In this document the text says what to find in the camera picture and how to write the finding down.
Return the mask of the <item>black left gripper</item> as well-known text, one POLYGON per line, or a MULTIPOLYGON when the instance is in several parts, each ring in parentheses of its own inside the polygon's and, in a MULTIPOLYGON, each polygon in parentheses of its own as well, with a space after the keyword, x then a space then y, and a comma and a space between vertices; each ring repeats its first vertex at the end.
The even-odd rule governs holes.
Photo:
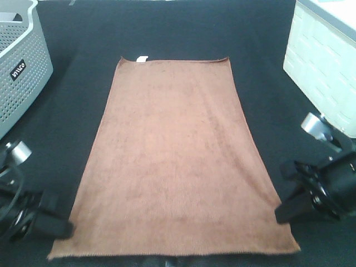
POLYGON ((68 239, 73 235, 73 223, 53 216, 65 216, 58 193, 26 191, 12 205, 13 198, 13 192, 1 192, 1 241, 68 239), (39 201, 40 211, 45 214, 38 214, 39 201))

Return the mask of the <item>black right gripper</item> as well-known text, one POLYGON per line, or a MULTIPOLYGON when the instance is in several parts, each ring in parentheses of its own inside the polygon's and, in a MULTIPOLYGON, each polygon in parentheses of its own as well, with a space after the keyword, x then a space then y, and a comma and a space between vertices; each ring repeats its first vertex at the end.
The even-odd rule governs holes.
POLYGON ((311 194, 303 191, 283 201, 275 209, 278 224, 313 213, 313 203, 337 219, 355 216, 354 155, 334 157, 319 165, 288 160, 279 169, 284 180, 300 181, 311 194))

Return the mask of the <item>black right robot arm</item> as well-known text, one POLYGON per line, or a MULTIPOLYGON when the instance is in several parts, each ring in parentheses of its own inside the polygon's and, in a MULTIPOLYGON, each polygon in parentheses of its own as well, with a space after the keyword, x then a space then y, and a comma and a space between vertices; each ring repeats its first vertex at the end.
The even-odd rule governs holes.
POLYGON ((280 165, 284 179, 296 188, 276 209, 279 224, 339 221, 355 216, 355 152, 318 165, 287 161, 280 165))

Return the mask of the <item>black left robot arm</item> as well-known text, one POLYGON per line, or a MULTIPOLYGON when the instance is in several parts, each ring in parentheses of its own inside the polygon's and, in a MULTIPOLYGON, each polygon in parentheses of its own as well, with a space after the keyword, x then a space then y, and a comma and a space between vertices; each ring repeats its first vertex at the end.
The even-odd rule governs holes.
POLYGON ((26 239, 68 239, 74 225, 57 213, 58 195, 48 190, 25 188, 17 167, 1 174, 1 242, 26 239))

